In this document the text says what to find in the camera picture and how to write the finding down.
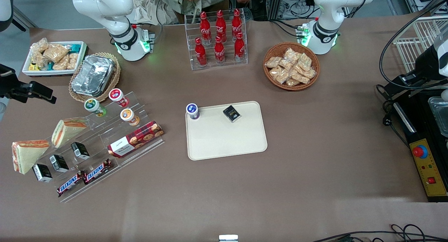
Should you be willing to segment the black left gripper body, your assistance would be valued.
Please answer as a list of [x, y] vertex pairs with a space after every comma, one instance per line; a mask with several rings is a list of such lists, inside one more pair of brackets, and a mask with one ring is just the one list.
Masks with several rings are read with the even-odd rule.
[[426, 49], [416, 59], [416, 78], [425, 83], [443, 79], [443, 76], [439, 74], [439, 58], [433, 46]]

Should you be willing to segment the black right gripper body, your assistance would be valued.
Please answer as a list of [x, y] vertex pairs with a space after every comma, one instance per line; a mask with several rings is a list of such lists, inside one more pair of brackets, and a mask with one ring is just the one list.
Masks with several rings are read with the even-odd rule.
[[31, 94], [28, 90], [29, 83], [25, 83], [22, 81], [8, 81], [1, 80], [0, 81], [0, 97], [1, 98], [10, 98], [11, 95], [30, 98]]

